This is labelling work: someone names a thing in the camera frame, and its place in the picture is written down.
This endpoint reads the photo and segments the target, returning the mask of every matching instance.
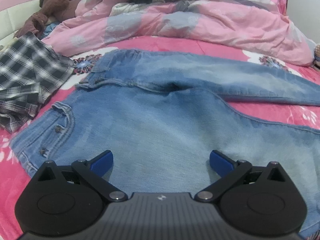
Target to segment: white padded headboard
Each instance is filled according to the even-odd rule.
[[[15,31],[39,10],[39,0],[0,0],[0,45],[10,42]]]

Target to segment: silver bolt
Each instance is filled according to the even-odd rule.
[[[122,191],[114,191],[109,194],[109,197],[114,200],[121,200],[125,197],[125,194]]]
[[[213,198],[213,194],[209,191],[200,191],[198,193],[198,198],[203,199],[203,200],[211,199],[211,198]]]

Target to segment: white logo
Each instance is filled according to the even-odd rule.
[[[161,201],[165,200],[166,198],[167,198],[167,197],[164,196],[164,195],[160,195],[160,196],[157,197],[157,199],[159,199],[159,200],[161,200]]]

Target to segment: black cloth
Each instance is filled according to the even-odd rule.
[[[13,133],[34,118],[73,65],[31,32],[18,38],[0,55],[0,126]]]

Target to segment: metal rivet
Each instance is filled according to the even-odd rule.
[[[41,155],[44,155],[44,154],[45,154],[45,149],[44,149],[44,148],[42,148],[42,149],[40,150],[40,154],[41,154]]]
[[[198,193],[198,198],[203,199],[203,200],[211,199],[211,198],[213,198],[213,194],[209,191],[200,191]]]
[[[55,130],[57,133],[60,133],[61,130],[62,130],[62,127],[57,125],[54,130]]]
[[[121,200],[125,197],[125,194],[122,191],[113,191],[109,194],[109,197],[114,200]]]

